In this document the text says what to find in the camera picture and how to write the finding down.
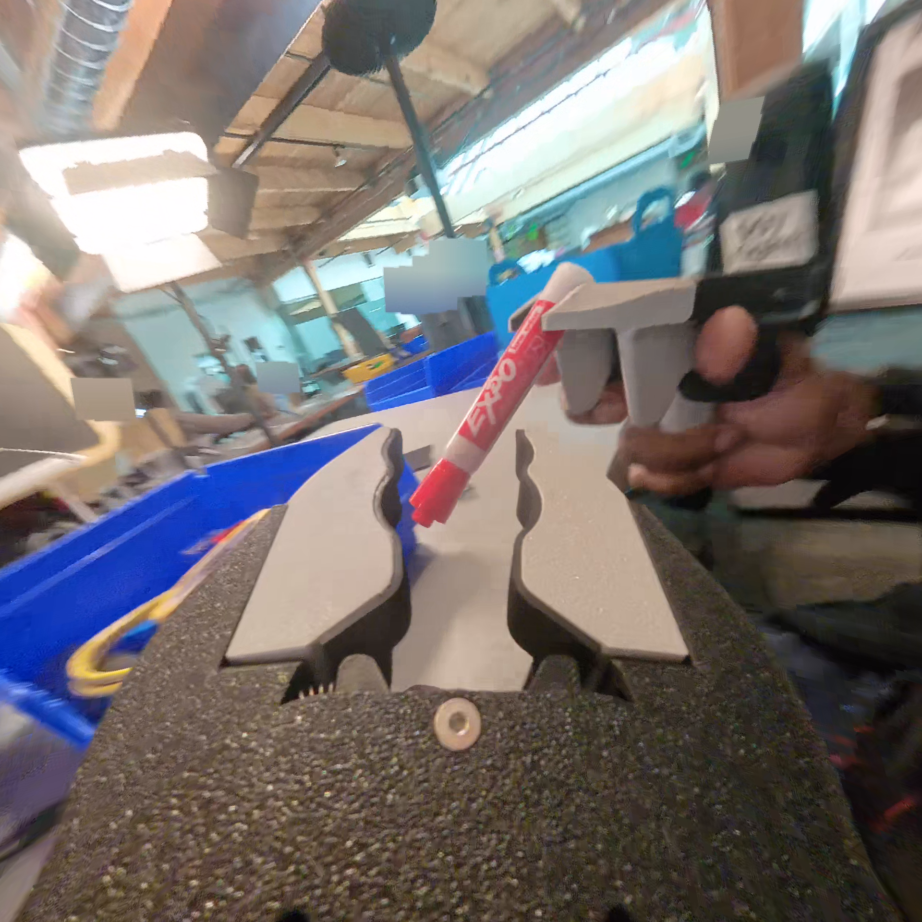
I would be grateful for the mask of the black panel with pale rim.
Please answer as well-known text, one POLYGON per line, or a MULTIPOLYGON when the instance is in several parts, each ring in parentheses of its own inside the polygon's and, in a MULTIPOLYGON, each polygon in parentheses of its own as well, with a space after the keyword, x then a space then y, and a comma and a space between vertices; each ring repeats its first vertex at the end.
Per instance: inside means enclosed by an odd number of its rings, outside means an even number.
POLYGON ((98 501, 117 475, 121 424, 84 421, 74 376, 27 328, 1 326, 1 505, 44 490, 73 510, 98 501))

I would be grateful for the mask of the person's right forearm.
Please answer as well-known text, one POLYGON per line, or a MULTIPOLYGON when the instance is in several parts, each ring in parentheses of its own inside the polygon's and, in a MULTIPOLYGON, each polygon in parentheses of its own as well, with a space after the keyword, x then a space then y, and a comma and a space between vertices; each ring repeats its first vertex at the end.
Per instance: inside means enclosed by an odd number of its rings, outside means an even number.
POLYGON ((819 467, 811 479, 824 484, 812 508, 827 512, 861 493, 878 492, 904 501, 921 515, 920 370, 887 368, 872 379, 879 418, 888 423, 860 444, 819 467))

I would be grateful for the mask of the bright ceiling light panel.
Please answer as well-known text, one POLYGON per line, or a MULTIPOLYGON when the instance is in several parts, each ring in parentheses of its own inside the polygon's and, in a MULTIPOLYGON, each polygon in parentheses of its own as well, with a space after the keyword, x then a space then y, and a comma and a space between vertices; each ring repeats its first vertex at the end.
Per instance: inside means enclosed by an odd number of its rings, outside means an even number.
POLYGON ((205 141, 189 131, 22 147, 19 158, 89 255, 196 234, 208 225, 205 141))

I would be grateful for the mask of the black hanging box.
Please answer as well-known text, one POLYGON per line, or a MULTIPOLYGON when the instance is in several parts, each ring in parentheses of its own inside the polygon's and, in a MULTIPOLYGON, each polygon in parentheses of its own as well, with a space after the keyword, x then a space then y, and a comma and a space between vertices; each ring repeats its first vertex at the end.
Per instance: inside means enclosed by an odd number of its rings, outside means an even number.
POLYGON ((208 178, 208 227, 225 235, 246 239, 259 188, 253 172, 217 167, 208 178))

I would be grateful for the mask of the red dry-erase marker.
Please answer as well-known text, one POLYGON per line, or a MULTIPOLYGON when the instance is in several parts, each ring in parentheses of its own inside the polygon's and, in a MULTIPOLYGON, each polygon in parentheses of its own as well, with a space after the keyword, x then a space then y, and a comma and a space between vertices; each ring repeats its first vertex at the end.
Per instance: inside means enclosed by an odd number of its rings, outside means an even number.
POLYGON ((563 333, 545 330, 544 317, 567 296, 593 281, 586 269, 574 263, 562 263, 554 269, 440 460, 411 496, 416 524, 430 527, 447 522, 470 479, 559 346, 563 333))

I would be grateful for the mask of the blue tote bag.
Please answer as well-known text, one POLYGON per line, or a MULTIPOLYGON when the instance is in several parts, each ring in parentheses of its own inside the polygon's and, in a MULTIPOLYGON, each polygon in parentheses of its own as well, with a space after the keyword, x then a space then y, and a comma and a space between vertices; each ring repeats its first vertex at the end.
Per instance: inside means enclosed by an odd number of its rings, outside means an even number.
POLYGON ((553 260, 545 267, 520 271, 500 280, 503 270, 515 264, 507 261, 489 273, 486 304, 500 350, 511 342, 512 315, 534 298, 549 281, 554 269, 564 262, 586 269, 601 283, 674 278, 681 271, 683 232, 675 224, 675 190, 661 186, 643 194, 631 222, 626 242, 594 252, 580 252, 553 260))

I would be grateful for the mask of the person's right hand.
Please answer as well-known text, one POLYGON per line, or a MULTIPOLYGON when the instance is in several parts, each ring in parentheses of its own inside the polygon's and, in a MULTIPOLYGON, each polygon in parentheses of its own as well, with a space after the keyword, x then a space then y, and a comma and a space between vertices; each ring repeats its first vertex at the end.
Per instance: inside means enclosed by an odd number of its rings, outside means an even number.
POLYGON ((614 459, 620 487, 665 497, 775 487, 870 441, 870 421, 881 408, 873 380, 814 361, 801 335, 782 334, 778 350, 780 371, 768 394, 720 405, 714 421, 677 434, 627 423, 620 382, 606 385, 587 411, 574 411, 564 391, 560 403, 575 423, 620 425, 614 459))

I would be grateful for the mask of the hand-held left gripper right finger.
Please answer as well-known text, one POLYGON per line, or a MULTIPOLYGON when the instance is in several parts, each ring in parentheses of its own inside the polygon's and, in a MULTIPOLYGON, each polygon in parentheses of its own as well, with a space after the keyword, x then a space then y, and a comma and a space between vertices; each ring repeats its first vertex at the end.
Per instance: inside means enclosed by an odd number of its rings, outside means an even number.
POLYGON ((689 651, 630 502, 594 451, 553 433, 515 432, 511 601, 515 641, 534 658, 574 642, 594 655, 682 662, 689 651))

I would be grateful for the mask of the black floor lamp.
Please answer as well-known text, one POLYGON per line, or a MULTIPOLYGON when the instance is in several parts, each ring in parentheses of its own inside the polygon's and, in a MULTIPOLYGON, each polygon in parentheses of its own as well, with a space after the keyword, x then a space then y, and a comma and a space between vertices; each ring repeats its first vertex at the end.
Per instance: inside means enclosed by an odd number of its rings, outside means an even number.
POLYGON ((409 129, 414 155, 442 224, 444 236, 455 239, 429 146, 429 136, 401 69, 432 29, 435 1, 333 1, 326 6, 321 47, 328 64, 344 75, 386 71, 409 129))

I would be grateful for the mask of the person's dark trousers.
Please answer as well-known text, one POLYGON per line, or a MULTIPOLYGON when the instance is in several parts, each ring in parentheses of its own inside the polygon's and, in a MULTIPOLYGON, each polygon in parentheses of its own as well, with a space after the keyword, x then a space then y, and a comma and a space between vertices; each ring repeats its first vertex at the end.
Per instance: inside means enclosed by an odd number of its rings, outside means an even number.
POLYGON ((920 920, 920 529, 725 505, 692 521, 690 548, 790 675, 874 870, 920 920))

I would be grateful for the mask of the large blue plastic bin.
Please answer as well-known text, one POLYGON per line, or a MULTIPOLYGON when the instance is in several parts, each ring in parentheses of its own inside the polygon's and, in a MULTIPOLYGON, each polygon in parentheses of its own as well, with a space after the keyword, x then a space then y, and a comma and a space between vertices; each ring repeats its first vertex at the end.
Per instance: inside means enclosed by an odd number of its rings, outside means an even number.
POLYGON ((370 424, 188 472, 2 570, 2 705, 83 756, 109 706, 80 704, 65 663, 173 586, 212 539, 287 503, 378 429, 370 424))

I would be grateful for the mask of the silver ribbed air duct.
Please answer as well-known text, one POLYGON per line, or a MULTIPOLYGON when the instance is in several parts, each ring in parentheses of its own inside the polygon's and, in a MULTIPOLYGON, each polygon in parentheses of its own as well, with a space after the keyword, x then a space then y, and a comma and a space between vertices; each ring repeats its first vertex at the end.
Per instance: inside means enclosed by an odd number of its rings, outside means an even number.
POLYGON ((55 139, 80 133, 91 121, 133 1, 61 1, 58 6, 40 104, 41 130, 55 139))

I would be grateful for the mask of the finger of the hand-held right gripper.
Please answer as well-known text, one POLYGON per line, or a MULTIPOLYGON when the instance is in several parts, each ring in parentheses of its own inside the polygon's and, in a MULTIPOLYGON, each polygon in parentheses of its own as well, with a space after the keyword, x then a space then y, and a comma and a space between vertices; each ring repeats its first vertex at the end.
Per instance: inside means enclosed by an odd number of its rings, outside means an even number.
POLYGON ((542 321, 561 333, 548 362, 568 417, 613 417, 614 302, 564 302, 542 321))
POLYGON ((562 301, 614 302, 614 371, 628 420, 636 426, 663 431, 698 426, 698 403, 679 389, 694 363, 695 293, 693 279, 594 282, 562 301))

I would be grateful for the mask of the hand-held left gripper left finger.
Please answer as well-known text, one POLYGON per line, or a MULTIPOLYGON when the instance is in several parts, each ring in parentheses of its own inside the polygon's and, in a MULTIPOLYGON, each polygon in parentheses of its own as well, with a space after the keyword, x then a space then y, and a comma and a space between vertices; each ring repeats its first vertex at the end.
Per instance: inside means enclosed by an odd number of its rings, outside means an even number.
POLYGON ((409 630, 412 521, 402 433, 372 427, 287 503, 230 643, 230 666, 351 655, 393 666, 409 630))

